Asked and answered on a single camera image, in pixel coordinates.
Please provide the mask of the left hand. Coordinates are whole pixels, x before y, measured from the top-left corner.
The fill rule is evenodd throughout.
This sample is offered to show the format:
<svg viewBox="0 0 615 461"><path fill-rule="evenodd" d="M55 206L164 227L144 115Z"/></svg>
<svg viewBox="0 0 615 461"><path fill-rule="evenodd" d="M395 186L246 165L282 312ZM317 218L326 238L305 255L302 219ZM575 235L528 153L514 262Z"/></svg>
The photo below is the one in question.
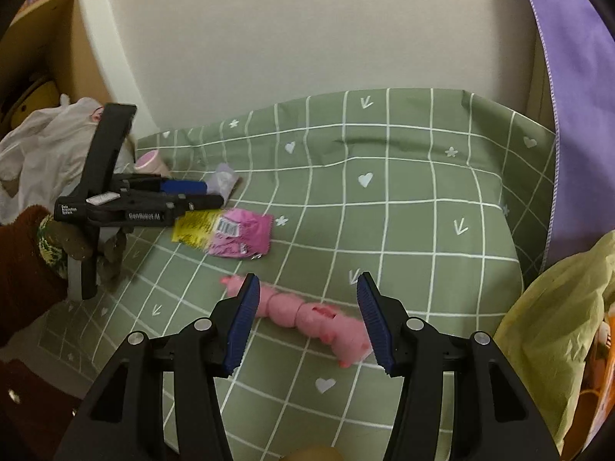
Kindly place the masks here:
<svg viewBox="0 0 615 461"><path fill-rule="evenodd" d="M119 279L126 245L126 233L120 229L98 250L97 272L103 284ZM56 222L51 216L38 229L38 248L45 263L63 279L68 277L69 258L84 262L94 254L94 248L75 226Z"/></svg>

